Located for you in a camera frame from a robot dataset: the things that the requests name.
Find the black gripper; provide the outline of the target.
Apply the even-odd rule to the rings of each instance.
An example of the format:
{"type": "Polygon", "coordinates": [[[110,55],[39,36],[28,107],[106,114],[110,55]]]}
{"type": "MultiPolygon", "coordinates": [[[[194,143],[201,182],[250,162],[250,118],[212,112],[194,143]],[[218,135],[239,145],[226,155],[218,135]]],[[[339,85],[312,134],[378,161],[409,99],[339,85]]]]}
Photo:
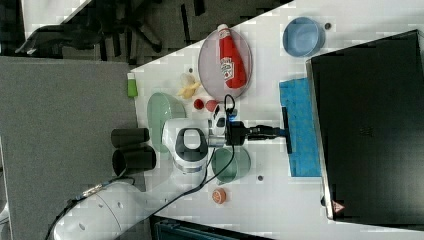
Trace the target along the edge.
{"type": "Polygon", "coordinates": [[[234,146],[242,146],[249,136],[249,140],[268,140],[284,135],[266,135],[266,134],[252,134],[251,133],[280,133],[282,130],[279,127],[272,127],[266,125],[256,125],[254,127],[246,127],[242,121],[230,121],[227,123],[226,130],[226,144],[234,146]]]}

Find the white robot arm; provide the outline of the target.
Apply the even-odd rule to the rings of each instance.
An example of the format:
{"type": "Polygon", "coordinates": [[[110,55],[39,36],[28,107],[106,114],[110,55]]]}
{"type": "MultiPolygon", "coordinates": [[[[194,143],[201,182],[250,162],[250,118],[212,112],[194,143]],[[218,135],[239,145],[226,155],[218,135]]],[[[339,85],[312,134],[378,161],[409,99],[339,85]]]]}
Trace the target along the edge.
{"type": "Polygon", "coordinates": [[[53,227],[54,240],[115,240],[137,223],[181,196],[198,191],[206,181],[209,149],[241,146],[247,140],[283,137],[287,127],[247,127],[241,121],[174,118],[165,122],[162,144],[171,157],[170,177],[142,192],[122,181],[99,184],[73,200],[53,227]]]}

